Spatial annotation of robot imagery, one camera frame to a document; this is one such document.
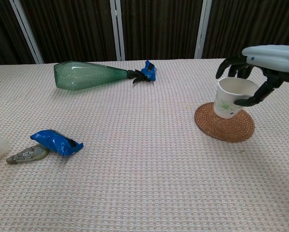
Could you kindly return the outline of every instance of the white vertical pole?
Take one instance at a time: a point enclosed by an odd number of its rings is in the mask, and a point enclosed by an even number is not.
[[[200,22],[198,28],[198,35],[197,35],[197,42],[195,48],[195,59],[201,59],[204,42],[206,40],[208,22],[210,17],[210,10],[211,10],[212,0],[203,0],[202,2],[202,9],[200,15]]]
[[[115,0],[115,2],[116,2],[116,11],[117,11],[117,22],[118,22],[118,26],[119,26],[121,58],[122,58],[122,60],[125,60],[125,47],[124,47],[124,34],[123,34],[123,26],[122,26],[121,0]]]
[[[28,47],[30,49],[34,61],[36,62],[36,64],[43,64],[44,63],[43,58],[41,56],[37,42],[34,39],[33,33],[26,18],[22,4],[20,3],[19,0],[9,0],[9,1],[16,15],[20,28],[22,29],[22,32],[24,34],[24,37],[26,39],[26,42],[28,44]]]
[[[121,52],[120,52],[120,40],[119,40],[119,32],[117,28],[117,11],[115,8],[115,0],[110,0],[111,7],[111,17],[112,17],[112,25],[113,25],[113,35],[114,35],[114,43],[115,43],[115,51],[116,51],[116,60],[121,60]]]

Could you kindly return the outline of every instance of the robotic hand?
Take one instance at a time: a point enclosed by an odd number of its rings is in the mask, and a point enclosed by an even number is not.
[[[247,47],[242,51],[242,55],[225,59],[217,70],[216,78],[220,78],[229,66],[228,76],[231,77],[234,77],[238,72],[238,78],[246,79],[254,66],[260,68],[263,75],[267,77],[267,81],[262,84],[253,97],[239,99],[234,102],[240,106],[253,106],[263,101],[284,81],[289,82],[289,46],[260,45]]]

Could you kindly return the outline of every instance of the green glass bottle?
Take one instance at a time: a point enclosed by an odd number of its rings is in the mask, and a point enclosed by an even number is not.
[[[100,64],[68,61],[54,65],[57,88],[81,90],[129,78],[133,71]]]

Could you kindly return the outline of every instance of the crumpled blue packet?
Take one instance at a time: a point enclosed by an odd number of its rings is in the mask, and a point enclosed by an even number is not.
[[[41,130],[30,138],[62,156],[70,156],[84,146],[83,143],[79,144],[55,130]]]

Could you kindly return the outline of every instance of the textured tablecloth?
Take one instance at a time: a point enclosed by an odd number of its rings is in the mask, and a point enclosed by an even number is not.
[[[289,83],[247,109],[248,141],[222,142],[194,122],[221,61],[156,60],[156,82],[77,92],[56,88],[53,64],[0,66],[0,231],[289,231]],[[84,148],[6,163],[43,129]]]

